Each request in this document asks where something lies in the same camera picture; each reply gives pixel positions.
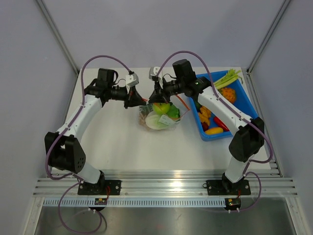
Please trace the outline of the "green apple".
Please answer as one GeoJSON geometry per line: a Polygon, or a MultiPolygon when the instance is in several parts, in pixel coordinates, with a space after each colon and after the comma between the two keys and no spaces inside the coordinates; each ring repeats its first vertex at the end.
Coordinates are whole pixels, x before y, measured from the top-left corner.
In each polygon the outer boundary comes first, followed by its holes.
{"type": "Polygon", "coordinates": [[[152,108],[158,115],[165,115],[169,112],[171,105],[170,103],[154,103],[152,108]]]}

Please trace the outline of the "clear zip bag orange zipper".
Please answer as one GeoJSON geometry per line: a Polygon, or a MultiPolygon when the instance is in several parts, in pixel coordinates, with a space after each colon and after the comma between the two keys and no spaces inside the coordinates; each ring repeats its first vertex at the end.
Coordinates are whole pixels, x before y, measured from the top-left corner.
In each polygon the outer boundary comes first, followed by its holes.
{"type": "Polygon", "coordinates": [[[147,131],[173,130],[191,109],[175,95],[168,103],[147,103],[139,107],[138,123],[147,131]]]}

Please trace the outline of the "longan bunch with leaves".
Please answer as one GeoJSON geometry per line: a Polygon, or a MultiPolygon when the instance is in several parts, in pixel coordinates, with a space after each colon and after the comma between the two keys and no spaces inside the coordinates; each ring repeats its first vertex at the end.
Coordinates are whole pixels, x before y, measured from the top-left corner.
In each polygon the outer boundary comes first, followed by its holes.
{"type": "Polygon", "coordinates": [[[139,110],[138,120],[139,120],[139,124],[141,126],[147,127],[146,121],[145,121],[147,115],[148,115],[148,113],[144,109],[139,110]]]}

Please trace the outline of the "napa cabbage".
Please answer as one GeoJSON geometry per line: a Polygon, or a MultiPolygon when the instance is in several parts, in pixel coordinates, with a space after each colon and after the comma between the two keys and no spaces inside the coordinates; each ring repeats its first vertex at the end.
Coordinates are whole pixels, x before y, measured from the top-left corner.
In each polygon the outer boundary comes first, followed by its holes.
{"type": "Polygon", "coordinates": [[[180,122],[180,109],[170,103],[171,108],[165,115],[158,115],[154,111],[150,112],[145,121],[148,128],[152,130],[166,130],[174,128],[180,122]]]}

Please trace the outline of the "green scallion bunch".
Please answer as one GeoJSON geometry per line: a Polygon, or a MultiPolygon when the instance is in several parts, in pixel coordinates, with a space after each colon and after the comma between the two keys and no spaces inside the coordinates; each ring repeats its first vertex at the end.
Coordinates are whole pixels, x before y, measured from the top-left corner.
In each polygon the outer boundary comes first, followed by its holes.
{"type": "Polygon", "coordinates": [[[153,111],[153,105],[152,104],[146,104],[139,107],[139,111],[143,115],[148,115],[150,112],[153,111]]]}

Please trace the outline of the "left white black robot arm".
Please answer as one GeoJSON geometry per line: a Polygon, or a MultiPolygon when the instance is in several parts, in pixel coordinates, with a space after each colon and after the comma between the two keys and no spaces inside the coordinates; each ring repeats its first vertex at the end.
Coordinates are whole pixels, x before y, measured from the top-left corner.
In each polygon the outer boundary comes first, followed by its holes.
{"type": "Polygon", "coordinates": [[[85,152],[80,141],[94,116],[110,100],[122,101],[124,108],[145,105],[145,100],[136,90],[139,78],[130,71],[125,77],[125,85],[120,87],[114,81],[116,71],[99,69],[97,78],[82,89],[83,100],[69,120],[56,132],[45,136],[46,161],[45,169],[52,180],[51,168],[67,171],[76,178],[89,183],[89,190],[100,195],[105,191],[102,172],[86,162],[85,152]]]}

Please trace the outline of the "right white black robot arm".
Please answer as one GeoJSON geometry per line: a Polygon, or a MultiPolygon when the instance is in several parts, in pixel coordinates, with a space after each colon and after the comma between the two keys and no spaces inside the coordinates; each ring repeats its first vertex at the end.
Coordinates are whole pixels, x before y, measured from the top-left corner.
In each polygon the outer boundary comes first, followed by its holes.
{"type": "Polygon", "coordinates": [[[214,88],[208,77],[197,77],[188,60],[176,61],[173,69],[176,77],[167,82],[159,76],[160,67],[150,68],[149,78],[155,86],[149,103],[168,103],[171,96],[185,94],[212,111],[227,126],[233,136],[228,147],[232,158],[222,175],[222,188],[233,194],[239,189],[249,160],[264,145],[264,122],[237,109],[214,88]]]}

